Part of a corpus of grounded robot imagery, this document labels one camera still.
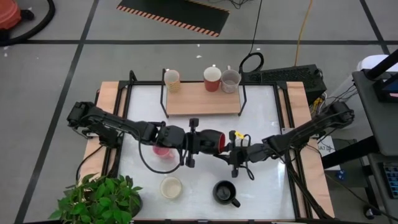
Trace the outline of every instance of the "concrete floor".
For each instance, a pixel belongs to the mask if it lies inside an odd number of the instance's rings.
[[[74,102],[93,101],[102,81],[125,80],[130,69],[139,80],[159,80],[161,68],[180,71],[184,80],[201,79],[203,69],[213,64],[237,69],[249,52],[259,7],[259,1],[240,10],[226,1],[214,3],[231,14],[221,35],[213,38],[121,12],[116,9],[120,0],[54,1],[54,20],[29,44],[0,49],[1,223],[46,220],[64,186],[74,182],[86,144],[67,127]],[[45,0],[18,3],[23,9],[31,7],[37,19],[21,24],[14,35],[36,25],[48,9]],[[293,65],[308,3],[263,0],[256,36],[262,44],[254,46],[265,56],[263,69]],[[314,1],[298,64],[316,64],[328,92],[333,92],[360,60],[398,48],[397,8],[396,0]],[[249,62],[247,69],[255,64]],[[367,221],[362,203],[346,192],[333,189],[331,198],[338,218]],[[352,198],[350,203],[343,202],[347,198]],[[381,217],[374,220],[385,222]]]

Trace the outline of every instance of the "yellow cable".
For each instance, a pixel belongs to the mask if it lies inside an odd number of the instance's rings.
[[[297,48],[296,48],[296,58],[294,60],[294,66],[297,66],[297,59],[299,57],[301,36],[303,34],[303,30],[304,30],[305,23],[307,21],[308,15],[310,14],[311,7],[312,7],[312,0],[310,0],[310,5],[308,6],[307,13],[305,14],[304,21],[303,21],[303,24],[302,24],[301,29],[300,29],[300,34],[298,35]]]

